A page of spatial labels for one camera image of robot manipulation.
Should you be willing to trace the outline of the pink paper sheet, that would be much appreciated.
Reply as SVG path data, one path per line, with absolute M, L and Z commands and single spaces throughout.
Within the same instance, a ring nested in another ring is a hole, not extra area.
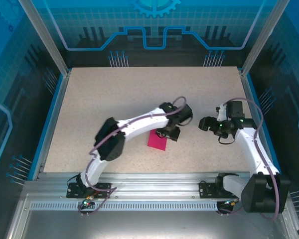
M 151 130 L 149 134 L 149 139 L 147 146 L 162 151 L 166 150 L 167 138 L 163 136 L 158 136 L 155 130 Z

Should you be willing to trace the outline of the blue table edge strip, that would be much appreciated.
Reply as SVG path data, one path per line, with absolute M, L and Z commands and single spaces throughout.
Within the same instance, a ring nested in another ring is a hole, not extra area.
M 259 102 L 256 90 L 255 90 L 254 84 L 252 82 L 252 78 L 250 77 L 250 74 L 248 74 L 246 76 L 246 86 L 248 89 L 245 90 L 245 93 L 249 94 L 248 98 L 253 100 L 260 107 L 260 102 Z M 262 128 L 260 129 L 259 137 L 260 137 L 263 147 L 265 148 L 272 163 L 278 169 L 278 171 L 282 174 L 281 167 L 280 167 L 279 161 L 277 159 L 277 155 L 276 155 L 276 152 L 275 152 L 275 149 L 274 149 L 274 146 L 273 146 L 273 143 L 272 143 L 265 120 L 262 124 Z
M 51 104 L 50 104 L 50 107 L 49 107 L 49 111 L 48 111 L 48 114 L 47 114 L 47 117 L 46 117 L 46 120 L 45 120 L 45 123 L 44 123 L 44 127 L 42 129 L 40 140 L 39 140 L 39 143 L 38 143 L 38 146 L 37 146 L 37 149 L 36 149 L 33 161 L 32 161 L 32 166 L 31 166 L 30 171 L 28 173 L 28 177 L 27 177 L 28 181 L 32 181 L 35 178 L 35 171 L 36 171 L 37 166 L 39 165 L 39 158 L 40 158 L 40 155 L 41 155 L 41 152 L 42 152 L 44 141 L 46 139 L 46 135 L 47 135 L 48 128 L 49 128 L 49 125 L 50 125 L 50 122 L 51 122 L 53 111 L 55 109 L 57 98 L 59 96 L 60 88 L 61 88 L 62 84 L 64 83 L 64 78 L 65 77 L 63 75 L 60 75 L 57 86 L 56 86 L 56 89 L 54 91 L 52 101 L 51 101 Z

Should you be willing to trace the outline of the aluminium extrusion beam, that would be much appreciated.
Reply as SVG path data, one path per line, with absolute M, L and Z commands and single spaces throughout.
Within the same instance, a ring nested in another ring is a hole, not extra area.
M 39 173 L 24 184 L 21 198 L 66 200 L 67 180 L 76 173 Z M 198 201 L 198 184 L 214 182 L 217 173 L 103 173 L 100 182 L 117 189 L 111 201 Z

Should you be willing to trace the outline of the yellow connector with LED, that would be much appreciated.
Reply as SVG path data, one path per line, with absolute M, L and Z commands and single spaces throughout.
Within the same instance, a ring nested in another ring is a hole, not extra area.
M 239 198 L 233 198 L 233 199 L 229 199 L 229 200 L 225 200 L 220 202 L 220 207 L 233 207 L 235 206 L 237 203 L 239 203 L 240 199 Z
M 87 198 L 85 198 L 80 205 L 80 209 L 86 209 L 94 205 L 95 203 L 93 202 L 93 199 L 94 196 L 88 196 Z

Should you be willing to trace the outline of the grey metal tray panel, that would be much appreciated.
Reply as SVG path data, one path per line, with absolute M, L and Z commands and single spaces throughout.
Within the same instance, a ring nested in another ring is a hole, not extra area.
M 293 205 L 269 221 L 242 210 L 204 211 L 196 201 L 150 211 L 140 201 L 108 201 L 104 210 L 80 215 L 69 201 L 19 202 L 4 239 L 299 239 Z

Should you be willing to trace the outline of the aluminium side rail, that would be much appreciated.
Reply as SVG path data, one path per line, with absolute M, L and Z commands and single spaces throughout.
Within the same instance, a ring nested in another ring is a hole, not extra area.
M 243 85 L 243 89 L 244 89 L 246 98 L 249 100 L 252 100 L 254 103 L 257 104 L 258 107 L 260 107 L 260 103 L 259 103 L 259 100 L 258 100 L 258 97 L 256 94 L 256 90 L 255 90 L 255 87 L 253 85 L 250 75 L 247 74 L 247 76 L 241 77 L 241 81 L 242 81 L 242 85 Z M 261 122 L 261 114 L 259 113 L 257 108 L 252 103 L 248 103 L 248 105 L 250 108 L 252 118 L 254 119 L 256 125 L 259 125 Z M 260 141 L 262 142 L 262 145 L 263 145 L 268 157 L 270 158 L 270 160 L 272 161 L 274 166 L 278 169 L 278 171 L 281 173 L 282 172 L 281 167 L 280 167 L 279 161 L 277 159 L 277 155 L 276 155 L 274 146 L 272 144 L 272 140 L 270 138 L 270 134 L 268 132 L 268 128 L 267 128 L 265 121 L 263 122 L 263 124 L 261 126 L 258 136 L 260 138 Z
M 39 158 L 39 165 L 37 166 L 36 171 L 35 171 L 34 180 L 37 180 L 39 172 L 40 172 L 41 165 L 44 164 L 44 162 L 47 159 L 49 149 L 50 149 L 50 146 L 51 146 L 51 142 L 52 142 L 52 139 L 53 139 L 55 127 L 56 127 L 56 124 L 57 124 L 58 116 L 59 116 L 61 106 L 62 106 L 62 102 L 63 102 L 64 96 L 65 96 L 66 88 L 67 88 L 67 85 L 68 85 L 68 82 L 69 82 L 69 79 L 70 79 L 70 74 L 71 73 L 69 73 L 68 76 L 64 78 L 64 83 L 62 84 L 62 86 L 60 88 L 59 96 L 57 98 L 55 109 L 54 109 L 53 114 L 52 114 L 52 118 L 51 118 L 51 122 L 50 122 L 50 125 L 49 125 L 49 128 L 48 128 L 46 139 L 44 141 L 42 152 L 41 152 L 41 155 L 40 155 L 40 158 Z

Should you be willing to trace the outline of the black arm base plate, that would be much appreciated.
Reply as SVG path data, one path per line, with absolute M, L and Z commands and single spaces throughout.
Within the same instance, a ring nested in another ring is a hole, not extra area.
M 220 189 L 215 182 L 201 181 L 198 184 L 200 199 L 235 199 L 237 198 L 231 192 Z
M 94 189 L 88 188 L 85 191 L 82 191 L 78 185 L 78 183 L 70 183 L 68 185 L 66 198 L 76 198 L 83 199 L 89 196 L 93 196 L 96 199 L 105 199 L 109 194 L 109 189 L 111 189 L 111 183 L 98 183 L 95 185 L 96 188 L 99 189 L 107 189 L 105 192 L 95 191 Z

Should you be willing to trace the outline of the aluminium frame post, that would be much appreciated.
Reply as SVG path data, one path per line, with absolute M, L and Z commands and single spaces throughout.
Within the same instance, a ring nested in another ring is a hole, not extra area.
M 250 69 L 257 60 L 261 50 L 263 49 L 265 43 L 272 34 L 274 28 L 276 27 L 280 17 L 282 16 L 289 2 L 290 0 L 277 0 L 254 46 L 252 47 L 249 55 L 247 56 L 243 64 L 243 67 L 240 72 L 241 79 L 247 77 L 247 74 L 249 73 Z
M 46 28 L 32 0 L 18 0 L 18 2 L 25 11 L 27 17 L 29 18 L 31 24 L 35 28 L 41 41 L 45 45 L 58 70 L 64 77 L 67 77 L 69 74 L 68 67 L 66 66 L 65 61 L 63 60 L 56 44 L 54 43 L 48 29 Z

